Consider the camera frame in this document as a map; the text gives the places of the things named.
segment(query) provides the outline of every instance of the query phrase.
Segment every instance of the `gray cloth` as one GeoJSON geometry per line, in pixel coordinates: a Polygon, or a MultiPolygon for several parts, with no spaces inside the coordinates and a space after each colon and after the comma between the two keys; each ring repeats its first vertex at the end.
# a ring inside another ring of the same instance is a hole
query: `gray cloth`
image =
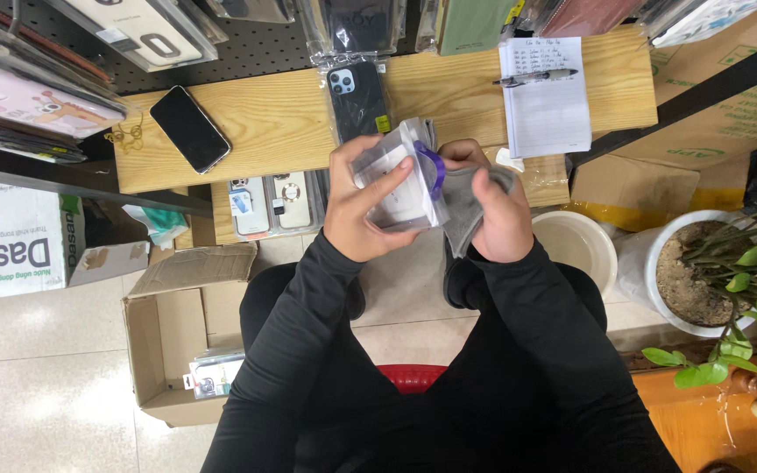
{"type": "MultiPolygon", "coordinates": [[[[443,226],[448,243],[455,258],[466,256],[469,243],[481,220],[484,220],[484,208],[472,194],[472,177],[480,167],[466,167],[455,171],[446,171],[446,180],[442,183],[442,196],[446,200],[448,215],[451,217],[443,226]]],[[[510,193],[516,187],[516,175],[506,167],[489,168],[489,179],[510,193]]]]}

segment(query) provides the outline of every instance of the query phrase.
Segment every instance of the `notepad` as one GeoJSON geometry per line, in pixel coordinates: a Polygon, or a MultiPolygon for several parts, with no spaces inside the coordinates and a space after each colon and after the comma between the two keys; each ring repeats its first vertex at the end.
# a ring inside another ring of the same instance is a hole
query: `notepad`
{"type": "Polygon", "coordinates": [[[584,152],[591,148],[580,38],[513,38],[499,49],[501,76],[576,69],[569,78],[504,89],[512,157],[584,152]]]}

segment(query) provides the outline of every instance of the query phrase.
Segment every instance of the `black pants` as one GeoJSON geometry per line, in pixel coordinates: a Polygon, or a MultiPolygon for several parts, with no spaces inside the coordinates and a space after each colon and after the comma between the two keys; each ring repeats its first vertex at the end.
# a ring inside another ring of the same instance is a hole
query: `black pants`
{"type": "MultiPolygon", "coordinates": [[[[289,263],[265,269],[248,285],[240,308],[246,351],[294,277],[295,267],[289,263]]],[[[597,286],[577,268],[559,263],[557,267],[605,331],[597,286]]],[[[404,419],[422,415],[437,431],[457,433],[458,448],[469,448],[495,463],[500,455],[515,454],[518,446],[534,450],[551,443],[557,410],[531,353],[513,340],[483,278],[465,291],[467,308],[481,315],[463,349],[424,396],[401,395],[352,334],[347,317],[341,318],[304,405],[297,470],[333,468],[352,454],[353,445],[389,435],[404,428],[404,419]]]]}

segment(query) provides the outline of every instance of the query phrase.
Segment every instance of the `black metal bar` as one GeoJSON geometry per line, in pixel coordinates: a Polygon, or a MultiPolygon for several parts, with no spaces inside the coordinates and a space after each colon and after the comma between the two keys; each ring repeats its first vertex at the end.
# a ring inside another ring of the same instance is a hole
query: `black metal bar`
{"type": "Polygon", "coordinates": [[[659,131],[666,126],[677,123],[701,112],[723,100],[729,99],[757,85],[757,52],[738,62],[725,71],[721,71],[696,86],[682,92],[676,97],[662,103],[656,108],[658,123],[647,128],[621,130],[607,133],[594,140],[587,152],[574,152],[569,155],[573,162],[573,172],[577,166],[586,164],[609,152],[628,145],[639,138],[659,131]]]}
{"type": "Polygon", "coordinates": [[[170,190],[122,194],[115,177],[114,163],[109,173],[96,172],[84,164],[55,164],[11,152],[0,151],[0,183],[70,194],[78,197],[105,199],[119,204],[139,205],[152,209],[173,210],[183,214],[212,216],[212,204],[204,199],[174,194],[170,190]]]}

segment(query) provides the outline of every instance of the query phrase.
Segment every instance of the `pen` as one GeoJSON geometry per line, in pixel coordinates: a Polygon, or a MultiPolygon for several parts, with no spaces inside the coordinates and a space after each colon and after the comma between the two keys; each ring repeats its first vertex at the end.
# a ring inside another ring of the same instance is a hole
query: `pen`
{"type": "Polygon", "coordinates": [[[493,81],[492,85],[500,85],[501,87],[505,88],[513,88],[523,85],[527,83],[527,81],[532,81],[534,79],[567,78],[568,76],[573,76],[577,72],[579,71],[577,71],[576,69],[553,69],[551,71],[531,72],[530,74],[519,74],[517,76],[510,76],[509,78],[499,79],[497,81],[493,81]]]}

